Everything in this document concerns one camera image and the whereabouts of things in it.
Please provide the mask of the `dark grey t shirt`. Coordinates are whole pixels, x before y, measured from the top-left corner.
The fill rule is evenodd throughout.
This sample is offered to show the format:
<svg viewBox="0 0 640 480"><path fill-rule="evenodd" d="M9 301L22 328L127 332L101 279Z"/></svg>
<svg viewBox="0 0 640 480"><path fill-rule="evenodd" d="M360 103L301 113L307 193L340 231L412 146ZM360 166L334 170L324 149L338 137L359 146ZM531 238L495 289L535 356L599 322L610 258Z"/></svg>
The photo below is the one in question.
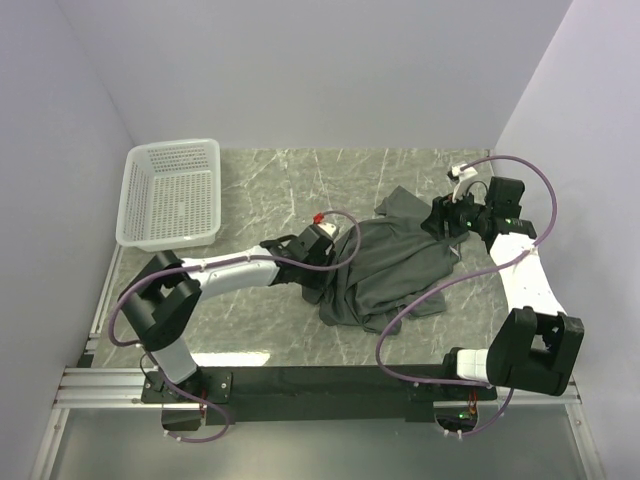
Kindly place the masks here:
<svg viewBox="0 0 640 480"><path fill-rule="evenodd" d="M374 219L359 223L361 246L353 261L329 272L320 288L302 290L328 326L379 334L461 260L458 245L469 235L434 239L421 228L431 207L404 187L396 187L375 213Z"/></svg>

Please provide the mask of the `white perforated plastic basket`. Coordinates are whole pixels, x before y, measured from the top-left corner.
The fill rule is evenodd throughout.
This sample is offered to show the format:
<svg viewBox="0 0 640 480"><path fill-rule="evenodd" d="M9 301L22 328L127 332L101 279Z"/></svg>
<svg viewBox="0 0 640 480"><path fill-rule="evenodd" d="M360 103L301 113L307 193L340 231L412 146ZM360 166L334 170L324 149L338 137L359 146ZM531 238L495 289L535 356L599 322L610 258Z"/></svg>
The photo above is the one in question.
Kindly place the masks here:
<svg viewBox="0 0 640 480"><path fill-rule="evenodd" d="M221 225L221 152L213 139L155 142L126 157L115 238L145 252L206 246Z"/></svg>

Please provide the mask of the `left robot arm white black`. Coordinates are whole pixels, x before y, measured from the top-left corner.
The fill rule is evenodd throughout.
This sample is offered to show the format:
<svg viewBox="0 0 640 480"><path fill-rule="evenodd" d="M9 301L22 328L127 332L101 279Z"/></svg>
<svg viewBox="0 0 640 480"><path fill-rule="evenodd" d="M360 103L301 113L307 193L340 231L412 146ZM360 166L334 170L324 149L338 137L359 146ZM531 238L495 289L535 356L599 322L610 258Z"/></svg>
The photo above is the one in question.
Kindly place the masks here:
<svg viewBox="0 0 640 480"><path fill-rule="evenodd" d="M266 240L249 250L205 259L155 255L119 298L139 343L166 375L164 389L186 402L206 392L204 375L183 332L199 302L253 287L295 283L320 286L335 255L339 228L321 222L299 235Z"/></svg>

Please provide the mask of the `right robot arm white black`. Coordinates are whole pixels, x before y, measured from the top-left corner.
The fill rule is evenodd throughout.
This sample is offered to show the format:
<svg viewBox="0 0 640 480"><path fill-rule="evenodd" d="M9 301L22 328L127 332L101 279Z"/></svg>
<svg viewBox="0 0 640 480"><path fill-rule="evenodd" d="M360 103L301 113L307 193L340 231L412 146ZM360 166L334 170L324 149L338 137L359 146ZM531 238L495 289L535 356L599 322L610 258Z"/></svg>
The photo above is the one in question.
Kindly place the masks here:
<svg viewBox="0 0 640 480"><path fill-rule="evenodd" d="M559 396L577 360L583 323L564 311L548 283L536 230L520 216L524 183L494 177L478 203L470 190L475 175L453 175L453 192L433 200L421 227L437 240L476 233L501 268L509 314L489 348L457 352L456 364L439 374L440 390L460 399L476 381Z"/></svg>

